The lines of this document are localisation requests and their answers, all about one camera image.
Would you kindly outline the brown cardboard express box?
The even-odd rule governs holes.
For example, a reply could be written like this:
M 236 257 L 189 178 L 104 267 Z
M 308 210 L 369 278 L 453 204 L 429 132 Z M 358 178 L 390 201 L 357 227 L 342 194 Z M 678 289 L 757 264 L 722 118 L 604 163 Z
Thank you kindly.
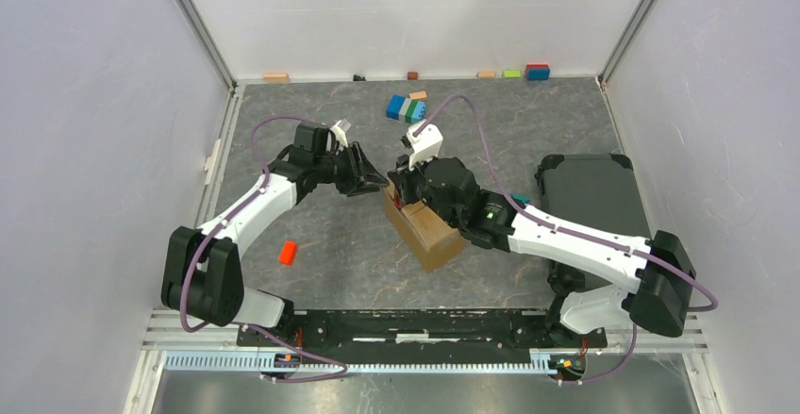
M 466 240 L 422 202 L 398 211 L 392 204 L 392 183 L 382 191 L 384 212 L 421 267 L 431 273 L 460 254 Z

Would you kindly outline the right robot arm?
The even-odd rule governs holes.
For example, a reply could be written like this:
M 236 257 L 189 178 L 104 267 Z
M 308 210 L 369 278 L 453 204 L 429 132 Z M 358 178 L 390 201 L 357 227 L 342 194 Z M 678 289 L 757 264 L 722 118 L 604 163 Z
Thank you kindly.
M 678 236 L 662 230 L 651 239 L 614 235 L 546 216 L 481 188 L 456 157 L 433 157 L 415 166 L 400 157 L 388 177 L 402 203 L 423 203 L 477 247 L 554 260 L 606 280 L 604 287 L 554 301 L 555 314 L 546 318 L 544 331 L 557 346 L 626 322 L 663 337 L 683 334 L 696 286 Z

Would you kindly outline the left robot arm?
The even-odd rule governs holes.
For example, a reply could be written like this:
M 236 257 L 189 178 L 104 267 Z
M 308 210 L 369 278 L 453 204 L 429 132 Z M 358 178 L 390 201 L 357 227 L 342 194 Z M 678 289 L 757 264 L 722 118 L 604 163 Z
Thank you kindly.
M 295 121 L 292 143 L 261 163 L 261 175 L 242 197 L 199 227 L 179 226 L 170 236 L 160 297 L 178 312 L 185 331 L 253 323 L 273 345 L 289 343 L 296 333 L 295 318 L 284 312 L 290 301 L 244 285 L 246 251 L 320 185 L 346 197 L 388 186 L 359 143 L 347 140 L 348 122 Z

